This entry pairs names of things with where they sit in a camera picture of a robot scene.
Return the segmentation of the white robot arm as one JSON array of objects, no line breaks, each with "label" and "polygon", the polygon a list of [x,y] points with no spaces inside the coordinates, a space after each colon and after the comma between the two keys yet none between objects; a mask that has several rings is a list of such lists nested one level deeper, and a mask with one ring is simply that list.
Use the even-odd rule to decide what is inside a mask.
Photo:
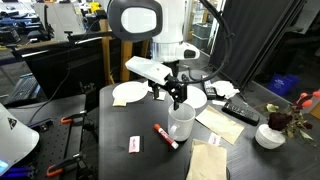
[{"label": "white robot arm", "polygon": [[154,98],[159,89],[174,100],[173,109],[187,99],[187,82],[179,82],[174,70],[181,60],[194,60],[200,51],[183,40],[184,0],[110,0],[107,16],[112,33],[129,42],[151,40],[151,58],[133,56],[128,70],[148,79]]}]

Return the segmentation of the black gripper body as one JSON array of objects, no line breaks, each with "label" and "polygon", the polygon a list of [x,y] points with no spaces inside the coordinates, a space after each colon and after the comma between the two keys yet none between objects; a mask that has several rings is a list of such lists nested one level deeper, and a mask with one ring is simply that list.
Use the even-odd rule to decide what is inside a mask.
[{"label": "black gripper body", "polygon": [[152,80],[148,81],[148,86],[152,88],[158,87],[169,93],[173,100],[177,100],[179,103],[183,103],[187,99],[187,85],[179,83],[178,79],[174,76],[168,75],[165,78],[165,84],[160,85]]}]

